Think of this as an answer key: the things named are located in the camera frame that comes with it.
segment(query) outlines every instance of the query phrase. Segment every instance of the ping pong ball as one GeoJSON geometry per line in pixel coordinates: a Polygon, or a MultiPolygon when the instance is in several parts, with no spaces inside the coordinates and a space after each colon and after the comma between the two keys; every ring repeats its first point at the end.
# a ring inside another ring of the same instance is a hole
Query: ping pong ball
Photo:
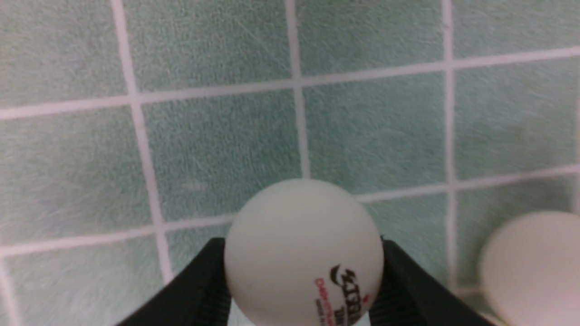
{"type": "Polygon", "coordinates": [[[239,211],[226,238],[232,298],[257,326],[350,326],[383,275],[374,221],[352,195],[307,179],[274,184],[239,211]]]}

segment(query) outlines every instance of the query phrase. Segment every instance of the tile wall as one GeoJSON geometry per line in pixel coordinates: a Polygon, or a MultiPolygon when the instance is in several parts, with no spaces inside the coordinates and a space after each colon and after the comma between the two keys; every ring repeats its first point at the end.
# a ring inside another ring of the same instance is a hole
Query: tile wall
{"type": "Polygon", "coordinates": [[[113,325],[301,177],[477,292],[502,222],[580,209],[579,57],[573,0],[4,0],[0,325],[113,325]]]}

